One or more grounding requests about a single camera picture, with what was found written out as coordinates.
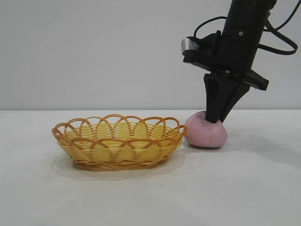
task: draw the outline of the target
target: wicker basket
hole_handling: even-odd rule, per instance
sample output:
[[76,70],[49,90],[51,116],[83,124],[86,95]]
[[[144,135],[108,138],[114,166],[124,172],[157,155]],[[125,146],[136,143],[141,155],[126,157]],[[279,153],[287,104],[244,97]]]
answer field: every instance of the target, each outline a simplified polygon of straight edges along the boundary
[[[118,118],[117,122],[109,122],[114,118]],[[168,127],[169,122],[177,126]],[[134,170],[152,168],[166,161],[182,144],[186,127],[171,117],[141,119],[111,114],[60,123],[52,133],[79,168]]]

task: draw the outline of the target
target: pink ball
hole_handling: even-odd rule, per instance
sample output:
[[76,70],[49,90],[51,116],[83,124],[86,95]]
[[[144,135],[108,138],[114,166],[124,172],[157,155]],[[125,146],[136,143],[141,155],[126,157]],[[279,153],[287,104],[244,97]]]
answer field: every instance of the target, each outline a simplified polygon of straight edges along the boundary
[[191,116],[185,123],[187,133],[186,141],[197,147],[217,148],[227,141],[227,131],[220,120],[211,123],[206,120],[206,111]]

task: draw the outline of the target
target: white wall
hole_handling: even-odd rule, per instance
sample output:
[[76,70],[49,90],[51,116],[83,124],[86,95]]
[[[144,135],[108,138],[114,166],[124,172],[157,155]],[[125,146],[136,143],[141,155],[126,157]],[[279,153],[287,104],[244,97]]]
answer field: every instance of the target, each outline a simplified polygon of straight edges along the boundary
[[[0,0],[0,109],[203,109],[204,70],[184,64],[181,40],[226,16],[231,0]],[[297,0],[278,0],[274,26]],[[301,45],[301,11],[282,32]],[[221,30],[214,22],[199,36]],[[262,43],[290,47],[265,34]],[[301,53],[259,50],[270,80],[237,109],[300,109]]]

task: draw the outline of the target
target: white table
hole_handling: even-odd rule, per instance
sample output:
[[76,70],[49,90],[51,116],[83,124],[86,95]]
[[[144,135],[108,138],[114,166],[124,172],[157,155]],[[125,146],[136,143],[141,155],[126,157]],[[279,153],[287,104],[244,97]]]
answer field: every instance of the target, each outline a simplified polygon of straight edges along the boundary
[[301,111],[232,111],[227,144],[186,142],[148,170],[75,168],[51,129],[76,117],[197,111],[0,112],[1,226],[300,226]]

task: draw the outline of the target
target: black cable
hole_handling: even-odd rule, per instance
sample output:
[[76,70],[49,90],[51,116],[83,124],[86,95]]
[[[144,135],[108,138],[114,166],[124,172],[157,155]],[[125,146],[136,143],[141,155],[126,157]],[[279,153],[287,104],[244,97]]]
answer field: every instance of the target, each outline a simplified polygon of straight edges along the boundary
[[271,32],[272,34],[274,34],[276,37],[278,37],[279,39],[281,39],[285,43],[289,44],[291,47],[293,47],[294,50],[284,51],[284,50],[272,48],[270,46],[266,46],[266,45],[262,45],[262,44],[259,44],[258,48],[261,48],[263,50],[266,50],[266,51],[269,51],[269,52],[272,52],[272,53],[280,54],[280,55],[292,55],[292,54],[295,54],[297,52],[298,45],[295,42],[293,42],[292,40],[290,40],[288,37],[286,37],[285,35],[283,35],[282,33],[280,33],[279,31],[277,31],[271,25],[271,23],[269,22],[269,20],[267,20],[266,27],[267,27],[267,29],[268,29],[269,32]]
[[212,21],[214,21],[214,20],[219,20],[219,19],[227,19],[227,17],[226,17],[226,16],[218,16],[218,17],[215,17],[215,18],[212,18],[212,19],[210,19],[210,20],[205,21],[204,23],[202,23],[200,26],[198,26],[198,27],[196,28],[196,30],[194,31],[193,37],[194,37],[194,38],[197,37],[197,32],[198,32],[198,30],[199,30],[202,26],[204,26],[204,25],[206,25],[206,24],[208,24],[208,23],[210,23],[210,22],[212,22]]
[[295,13],[297,12],[299,6],[301,5],[301,0],[298,1],[295,9],[293,10],[293,12],[291,13],[291,15],[288,17],[288,19],[283,23],[281,24],[279,27],[275,28],[276,31],[280,30],[281,28],[283,28],[285,25],[288,24],[288,22],[290,22],[290,20],[292,19],[292,17],[295,15]]

